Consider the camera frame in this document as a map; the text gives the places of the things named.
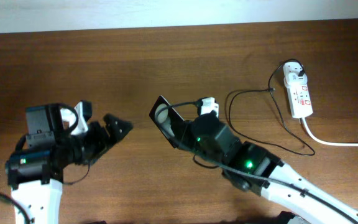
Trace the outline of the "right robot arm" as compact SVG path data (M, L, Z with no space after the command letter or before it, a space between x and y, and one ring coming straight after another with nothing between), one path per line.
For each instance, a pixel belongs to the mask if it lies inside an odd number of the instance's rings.
M165 126L177 147L216 164L242 191L275 202L309 223L358 223L358 211L319 189L275 154L242 142L215 112L194 121L179 115Z

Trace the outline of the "white power strip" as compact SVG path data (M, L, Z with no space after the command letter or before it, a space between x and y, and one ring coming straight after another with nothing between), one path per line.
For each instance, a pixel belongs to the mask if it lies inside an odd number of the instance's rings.
M283 66L283 72L288 70L294 72L295 70L303 70L303 68L298 62L287 62ZM287 88L287 94L293 118L300 119L313 114L308 82L306 85Z

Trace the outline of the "black smartphone with lit screen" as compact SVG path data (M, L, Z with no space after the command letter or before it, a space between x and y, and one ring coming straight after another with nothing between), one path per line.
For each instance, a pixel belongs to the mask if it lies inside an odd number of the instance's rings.
M150 110L149 117L155 123L167 141L171 144L171 146L173 148L177 148L177 145L169 138L169 136L177 135L177 126L183 124L184 119L177 113L174 108L164 110L160 112L157 117L155 117L155 115L161 109L167 106L170 106L170 103L166 98L160 95Z

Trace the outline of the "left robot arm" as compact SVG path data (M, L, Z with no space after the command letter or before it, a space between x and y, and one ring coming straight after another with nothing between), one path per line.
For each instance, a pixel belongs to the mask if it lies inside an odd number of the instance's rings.
M63 177L69 165L90 168L132 130L131 122L112 114L105 125L90 121L92 105L82 100L28 107L28 132L6 162L7 184L16 223L58 223Z

